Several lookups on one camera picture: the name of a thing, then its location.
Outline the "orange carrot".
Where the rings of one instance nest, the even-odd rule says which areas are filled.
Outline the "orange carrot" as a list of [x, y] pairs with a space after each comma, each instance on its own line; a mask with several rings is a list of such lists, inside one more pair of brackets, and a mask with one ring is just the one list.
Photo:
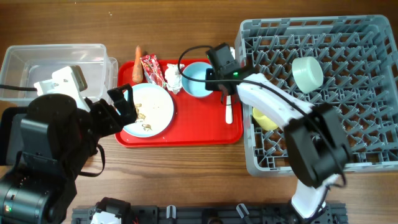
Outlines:
[[141, 57], [142, 57], [142, 50], [141, 47], [138, 45], [135, 51], [135, 60], [134, 66], [132, 71], [132, 80], [134, 83], [142, 83], [143, 81], [143, 68], [141, 64]]

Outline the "red snack wrapper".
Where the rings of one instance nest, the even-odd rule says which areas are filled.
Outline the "red snack wrapper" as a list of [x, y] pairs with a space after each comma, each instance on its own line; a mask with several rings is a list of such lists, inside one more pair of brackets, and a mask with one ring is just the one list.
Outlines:
[[146, 80], [148, 83], [166, 87], [166, 81], [161, 71], [161, 66], [155, 54], [145, 55], [140, 58]]

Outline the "white plastic spoon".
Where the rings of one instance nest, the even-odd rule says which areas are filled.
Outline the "white plastic spoon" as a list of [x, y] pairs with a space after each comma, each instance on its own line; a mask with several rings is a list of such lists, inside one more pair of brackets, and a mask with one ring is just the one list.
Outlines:
[[231, 95], [226, 97], [226, 114], [225, 114], [225, 121], [227, 124], [233, 123], [233, 110], [231, 104]]

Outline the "white tissue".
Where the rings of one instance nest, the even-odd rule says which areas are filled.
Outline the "white tissue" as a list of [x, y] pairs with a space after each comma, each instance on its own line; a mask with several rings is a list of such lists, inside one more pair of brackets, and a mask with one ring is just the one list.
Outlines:
[[182, 76], [178, 70], [178, 65], [168, 63], [164, 76], [168, 91], [176, 95], [182, 89]]

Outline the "light blue bowl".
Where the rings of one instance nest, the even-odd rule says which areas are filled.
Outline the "light blue bowl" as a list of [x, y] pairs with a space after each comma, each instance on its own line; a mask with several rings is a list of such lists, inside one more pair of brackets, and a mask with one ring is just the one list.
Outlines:
[[211, 68], [211, 65], [206, 62], [194, 62], [184, 68], [183, 74], [189, 79], [182, 78], [182, 87], [189, 95], [204, 98], [213, 93], [205, 88], [205, 82], [197, 82], [206, 78], [208, 68]]

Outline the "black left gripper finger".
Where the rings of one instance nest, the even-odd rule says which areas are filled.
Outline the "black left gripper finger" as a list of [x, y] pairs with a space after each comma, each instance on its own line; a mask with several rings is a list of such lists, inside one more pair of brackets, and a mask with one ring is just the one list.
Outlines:
[[134, 104], [132, 105], [127, 105], [127, 106], [123, 106], [120, 110], [119, 113], [121, 115], [122, 121], [123, 121], [123, 125], [129, 125], [132, 123], [136, 122], [137, 119], [137, 111], [136, 108], [134, 106]]
[[132, 96], [132, 86], [125, 84], [107, 91], [116, 108], [133, 108], [134, 101]]

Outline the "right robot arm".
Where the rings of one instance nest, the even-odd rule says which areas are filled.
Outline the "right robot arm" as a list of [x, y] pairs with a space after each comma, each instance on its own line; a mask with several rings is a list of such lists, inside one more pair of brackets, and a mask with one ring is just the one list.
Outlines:
[[252, 66], [240, 66], [226, 43], [209, 47], [206, 54], [213, 67], [206, 87], [237, 94], [283, 130], [289, 164], [298, 178], [290, 204], [297, 219], [313, 221], [325, 208], [330, 187], [345, 178], [343, 170], [353, 155], [337, 111], [328, 103], [295, 98]]

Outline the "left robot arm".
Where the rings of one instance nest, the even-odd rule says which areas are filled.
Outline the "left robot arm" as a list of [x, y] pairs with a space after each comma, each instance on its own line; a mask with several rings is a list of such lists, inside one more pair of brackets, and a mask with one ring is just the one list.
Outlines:
[[98, 141], [137, 119], [132, 86], [108, 91], [114, 101], [79, 109], [64, 93], [42, 95], [26, 107], [10, 107], [1, 118], [1, 165], [9, 150], [12, 168], [1, 177], [1, 223], [61, 223], [76, 196], [79, 175], [89, 157], [104, 153]]

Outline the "yellow cup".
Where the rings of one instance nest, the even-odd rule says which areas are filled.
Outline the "yellow cup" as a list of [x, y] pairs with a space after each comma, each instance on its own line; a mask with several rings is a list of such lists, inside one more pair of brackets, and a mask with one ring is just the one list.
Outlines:
[[278, 128], [278, 125], [276, 125], [271, 119], [269, 119], [267, 116], [262, 114], [259, 110], [256, 108], [252, 109], [252, 117], [256, 120], [258, 125], [266, 131], [272, 131]]

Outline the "light green bowl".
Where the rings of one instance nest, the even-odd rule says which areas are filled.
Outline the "light green bowl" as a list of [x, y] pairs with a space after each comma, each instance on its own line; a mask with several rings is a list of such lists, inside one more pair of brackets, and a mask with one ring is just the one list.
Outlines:
[[295, 58], [292, 62], [292, 75], [303, 93], [310, 93], [323, 85], [322, 68], [314, 57]]

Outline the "light blue plate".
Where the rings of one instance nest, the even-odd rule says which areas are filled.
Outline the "light blue plate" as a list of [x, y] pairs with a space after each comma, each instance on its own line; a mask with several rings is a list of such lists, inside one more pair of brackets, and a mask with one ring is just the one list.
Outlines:
[[128, 134], [138, 138], [149, 138], [164, 131], [174, 116], [174, 102], [171, 95], [162, 87], [141, 83], [132, 87], [134, 104], [149, 105], [154, 114], [152, 131], [144, 131], [141, 124], [132, 123], [123, 127]]

